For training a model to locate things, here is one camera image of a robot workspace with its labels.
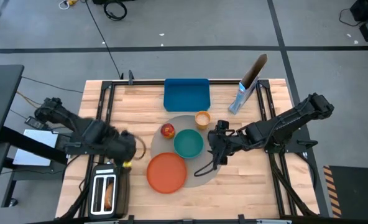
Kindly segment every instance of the butcher block tabletop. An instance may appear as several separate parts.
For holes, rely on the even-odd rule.
[[[86,82],[79,116],[96,117],[102,82]],[[269,82],[276,114],[292,108],[285,79],[270,79]],[[237,115],[228,111],[237,90],[238,85],[210,85],[211,106],[208,112],[211,115],[211,123],[223,119],[229,121],[230,129],[238,129],[261,119],[256,92],[250,96]],[[109,90],[106,91],[104,99],[102,119],[106,117],[108,96]],[[172,194],[160,194],[150,187],[146,170],[151,160],[152,138],[166,121],[185,114],[196,113],[171,113],[165,110],[163,85],[116,87],[110,124],[119,131],[126,129],[139,136],[147,146],[145,157],[132,161],[128,215],[134,215],[136,220],[238,219],[238,214],[244,214],[245,218],[278,218],[269,157],[263,149],[235,153],[229,157],[228,165],[220,168],[215,178],[199,187],[182,188]],[[137,143],[137,149],[140,154],[141,144]],[[286,154],[286,160],[292,187],[308,207],[318,213],[307,163],[295,154]],[[56,217],[62,216],[79,195],[78,186],[85,178],[87,162],[88,156],[82,155],[67,167]],[[281,191],[285,213],[289,215],[287,194],[282,186]]]

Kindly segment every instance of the small orange cup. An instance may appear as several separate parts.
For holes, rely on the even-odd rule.
[[[199,130],[205,130],[210,123],[210,114],[207,111],[199,111],[195,115],[196,127]]]

